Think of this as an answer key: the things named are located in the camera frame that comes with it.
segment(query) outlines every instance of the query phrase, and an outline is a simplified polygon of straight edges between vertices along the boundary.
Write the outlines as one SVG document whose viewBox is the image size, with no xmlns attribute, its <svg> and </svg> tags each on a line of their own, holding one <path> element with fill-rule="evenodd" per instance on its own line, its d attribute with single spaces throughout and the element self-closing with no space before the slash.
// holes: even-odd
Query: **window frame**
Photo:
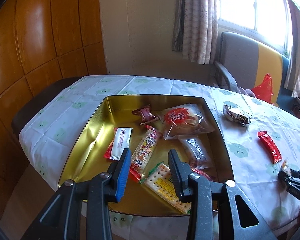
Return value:
<svg viewBox="0 0 300 240">
<path fill-rule="evenodd" d="M 289 9 L 289 5 L 288 5 L 288 0 L 283 0 L 284 3 L 284 7 L 285 7 L 285 12 L 286 12 L 286 21 L 287 21 L 287 29 L 286 29 L 286 35 L 285 35 L 285 41 L 284 41 L 284 46 L 280 46 L 277 44 L 273 44 L 271 43 L 265 36 L 261 35 L 260 33 L 258 33 L 257 31 L 257 17 L 258 17 L 258 13 L 257 13 L 257 0 L 255 0 L 254 3 L 254 10 L 255 10 L 255 24 L 254 24 L 254 29 L 248 28 L 248 27 L 244 27 L 241 26 L 239 24 L 227 21 L 225 19 L 222 18 L 222 16 L 220 15 L 219 17 L 219 23 L 218 26 L 221 28 L 225 28 L 231 32 L 235 32 L 238 34 L 242 34 L 245 35 L 249 38 L 252 38 L 254 40 L 257 40 L 269 47 L 271 47 L 272 49 L 276 50 L 277 52 L 281 53 L 282 55 L 286 56 L 287 58 L 290 57 L 290 28 L 291 28 L 291 15 L 290 15 L 290 9 Z"/>
</svg>

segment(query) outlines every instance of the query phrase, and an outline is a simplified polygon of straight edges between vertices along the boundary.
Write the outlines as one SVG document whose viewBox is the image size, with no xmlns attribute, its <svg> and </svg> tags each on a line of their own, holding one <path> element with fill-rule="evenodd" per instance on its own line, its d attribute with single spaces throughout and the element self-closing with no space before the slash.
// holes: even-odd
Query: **white snack wrapper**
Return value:
<svg viewBox="0 0 300 240">
<path fill-rule="evenodd" d="M 132 128 L 118 128 L 113 141 L 111 150 L 111 160 L 120 160 L 122 152 L 125 148 L 129 148 L 130 136 Z"/>
</svg>

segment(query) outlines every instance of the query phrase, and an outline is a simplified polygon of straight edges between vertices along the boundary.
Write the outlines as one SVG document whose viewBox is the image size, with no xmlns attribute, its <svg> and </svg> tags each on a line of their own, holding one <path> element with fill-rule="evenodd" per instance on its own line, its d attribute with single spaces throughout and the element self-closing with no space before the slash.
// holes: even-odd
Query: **gold tin box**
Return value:
<svg viewBox="0 0 300 240">
<path fill-rule="evenodd" d="M 132 115 L 131 111 L 146 105 L 151 105 L 152 113 L 183 104 L 197 104 L 202 107 L 206 117 L 215 130 L 212 133 L 201 134 L 201 139 L 207 152 L 214 160 L 215 169 L 207 173 L 214 180 L 225 182 L 234 179 L 230 159 L 220 129 L 203 98 L 177 95 L 118 95 L 106 97 L 96 109 L 81 132 L 66 161 L 59 180 L 59 187 L 67 179 L 81 182 L 92 179 L 97 174 L 106 171 L 112 162 L 103 157 L 106 149 L 114 138 L 114 127 L 132 127 L 130 150 L 133 153 L 138 143 L 146 133 L 144 126 L 138 125 L 140 117 Z M 151 123 L 163 131 L 160 121 Z M 177 150 L 181 161 L 187 162 L 185 150 L 178 140 L 161 138 L 144 170 L 142 179 L 159 162 L 168 165 L 168 151 Z M 109 203 L 109 209 L 114 212 L 141 216 L 178 216 L 181 213 L 153 191 L 128 178 L 124 196 L 119 203 Z"/>
</svg>

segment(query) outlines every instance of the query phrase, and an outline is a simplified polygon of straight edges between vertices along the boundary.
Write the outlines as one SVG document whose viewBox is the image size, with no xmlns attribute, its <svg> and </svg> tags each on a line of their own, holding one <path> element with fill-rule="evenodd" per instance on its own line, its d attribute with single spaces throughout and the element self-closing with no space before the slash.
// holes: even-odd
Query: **yellow cushion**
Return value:
<svg viewBox="0 0 300 240">
<path fill-rule="evenodd" d="M 264 76 L 269 73 L 272 77 L 273 84 L 273 96 L 271 102 L 275 103 L 280 90 L 281 78 L 282 78 L 282 56 L 274 49 L 258 43 L 259 47 L 259 59 L 258 70 L 255 81 L 255 87 L 260 85 Z"/>
</svg>

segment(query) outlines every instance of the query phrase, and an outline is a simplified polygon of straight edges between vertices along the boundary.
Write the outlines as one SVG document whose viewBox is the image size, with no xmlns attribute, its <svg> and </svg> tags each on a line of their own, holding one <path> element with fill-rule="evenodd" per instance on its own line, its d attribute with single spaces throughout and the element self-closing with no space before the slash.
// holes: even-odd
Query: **silver foil wrapper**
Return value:
<svg viewBox="0 0 300 240">
<path fill-rule="evenodd" d="M 244 127 L 247 127 L 249 124 L 251 124 L 251 118 L 248 117 L 244 111 L 238 108 L 234 108 L 225 104 L 223 106 L 223 114 L 231 122 L 238 122 Z"/>
</svg>

